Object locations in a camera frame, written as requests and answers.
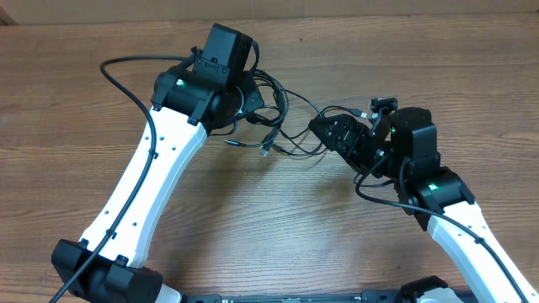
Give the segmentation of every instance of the wooden surface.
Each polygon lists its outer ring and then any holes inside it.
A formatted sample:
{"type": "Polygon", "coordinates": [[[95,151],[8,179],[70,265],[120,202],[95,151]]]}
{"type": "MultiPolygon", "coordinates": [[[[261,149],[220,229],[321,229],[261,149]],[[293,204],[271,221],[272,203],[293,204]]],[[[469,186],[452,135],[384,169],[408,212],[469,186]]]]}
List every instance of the wooden surface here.
{"type": "Polygon", "coordinates": [[[532,13],[539,0],[0,0],[17,24],[532,13]]]}
{"type": "MultiPolygon", "coordinates": [[[[1,302],[43,302],[56,292],[52,249],[80,237],[136,148],[144,118],[99,63],[188,54],[211,24],[0,28],[1,302]]],[[[442,162],[467,182],[502,246],[539,287],[539,14],[224,24],[253,36],[260,67],[319,106],[367,109],[371,96],[398,96],[401,107],[430,109],[442,162]]],[[[148,100],[171,65],[110,70],[148,100]]],[[[293,134],[313,116],[292,99],[284,128],[293,134]]],[[[241,123],[232,138],[258,142],[267,131],[241,123]]],[[[305,142],[317,143],[312,135],[305,142]]],[[[413,217],[360,199],[353,177],[333,153],[264,159],[212,137],[168,202],[147,266],[188,293],[394,289],[432,274],[467,287],[413,217]]],[[[376,194],[396,199],[391,189],[376,194]]]]}

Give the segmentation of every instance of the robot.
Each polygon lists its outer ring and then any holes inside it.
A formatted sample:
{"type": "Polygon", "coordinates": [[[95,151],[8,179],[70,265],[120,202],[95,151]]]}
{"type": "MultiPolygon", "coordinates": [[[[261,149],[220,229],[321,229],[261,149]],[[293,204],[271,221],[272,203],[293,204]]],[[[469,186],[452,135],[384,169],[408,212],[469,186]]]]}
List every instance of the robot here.
{"type": "Polygon", "coordinates": [[[60,240],[56,245],[51,261],[64,286],[51,302],[67,290],[93,303],[539,302],[539,294],[489,230],[473,193],[456,173],[440,165],[430,112],[399,109],[396,98],[372,99],[369,114],[344,109],[347,114],[328,116],[331,107],[317,109],[308,129],[321,141],[320,146],[299,156],[325,149],[337,152],[358,173],[356,193],[414,215],[462,272],[471,292],[454,291],[435,276],[405,284],[400,290],[301,297],[186,295],[165,285],[163,276],[144,264],[159,217],[185,167],[212,131],[233,125],[232,133],[240,119],[266,125],[271,131],[259,144],[227,144],[260,147],[263,156],[272,147],[283,151],[273,140],[280,133],[288,137],[280,124],[288,111],[287,94],[293,93],[257,69],[258,44],[234,29],[214,24],[204,50],[194,47],[191,53],[189,57],[124,57],[101,65],[105,77],[141,109],[147,125],[115,191],[91,226],[78,242],[60,240]],[[251,48],[256,58],[245,70],[251,48]],[[180,61],[157,77],[150,110],[105,69],[117,62],[146,59],[180,61]],[[265,105],[260,86],[274,90],[276,106],[265,105]],[[275,109],[278,116],[267,119],[257,114],[263,107],[275,109]],[[356,117],[369,120],[371,127],[356,117]],[[389,178],[383,185],[392,183],[399,201],[362,193],[367,186],[362,183],[370,175],[389,178]]]}

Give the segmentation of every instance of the robotic arm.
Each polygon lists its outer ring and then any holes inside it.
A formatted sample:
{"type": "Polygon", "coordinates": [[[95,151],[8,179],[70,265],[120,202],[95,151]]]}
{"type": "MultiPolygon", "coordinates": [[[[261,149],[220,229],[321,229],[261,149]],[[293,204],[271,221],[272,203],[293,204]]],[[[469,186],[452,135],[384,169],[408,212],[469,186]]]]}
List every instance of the robotic arm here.
{"type": "MultiPolygon", "coordinates": [[[[151,120],[109,202],[78,242],[60,240],[52,253],[52,263],[66,283],[64,289],[75,296],[107,303],[183,301],[178,291],[163,284],[160,273],[144,267],[159,217],[185,167],[214,129],[236,124],[242,118],[263,121],[253,116],[263,106],[253,81],[259,60],[256,42],[215,24],[205,49],[193,48],[192,53],[157,78],[149,111],[151,120]],[[244,71],[251,47],[257,56],[255,64],[244,71]],[[122,212],[149,155],[152,165],[146,178],[127,211],[122,212]],[[111,231],[118,218],[120,223],[111,231]],[[101,246],[104,237],[109,240],[101,246]]],[[[374,98],[371,109],[371,128],[348,114],[326,117],[322,113],[309,124],[330,151],[336,151],[363,175],[356,187],[358,194],[365,198],[360,187],[368,175],[389,177],[401,202],[393,206],[403,207],[416,217],[448,253],[479,301],[539,302],[539,295],[490,232],[470,190],[449,168],[440,166],[430,112],[398,109],[395,98],[374,98]],[[390,133],[391,140],[385,141],[390,133]],[[476,237],[462,227],[472,230],[476,237]],[[485,243],[494,254],[483,247],[485,243]]],[[[272,137],[258,146],[268,147],[277,134],[273,129],[269,135],[272,137]]],[[[444,285],[405,285],[398,298],[412,302],[423,298],[426,302],[440,287],[444,285]]]]}

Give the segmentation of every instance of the wooden table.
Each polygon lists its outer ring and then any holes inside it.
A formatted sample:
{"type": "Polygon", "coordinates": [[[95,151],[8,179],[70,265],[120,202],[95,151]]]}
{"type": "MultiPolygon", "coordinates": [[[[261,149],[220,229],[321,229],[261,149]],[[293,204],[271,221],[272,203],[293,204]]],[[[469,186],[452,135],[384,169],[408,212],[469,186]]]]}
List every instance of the wooden table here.
{"type": "MultiPolygon", "coordinates": [[[[254,37],[260,67],[319,106],[367,109],[371,96],[397,96],[401,107],[430,109],[443,164],[467,182],[502,246],[539,287],[539,14],[223,23],[254,37]]],[[[187,55],[204,46],[210,27],[0,28],[1,302],[43,302],[56,292],[52,249],[80,237],[136,148],[145,120],[99,63],[187,55]]],[[[171,65],[110,70],[148,100],[171,65]]],[[[284,128],[293,134],[313,116],[292,99],[284,128]]],[[[243,122],[232,138],[259,142],[267,132],[243,122]]],[[[262,158],[212,137],[168,202],[147,266],[187,293],[395,289],[432,274],[467,287],[412,216],[360,199],[353,177],[334,153],[262,158]]],[[[392,189],[376,194],[396,199],[392,189]]]]}

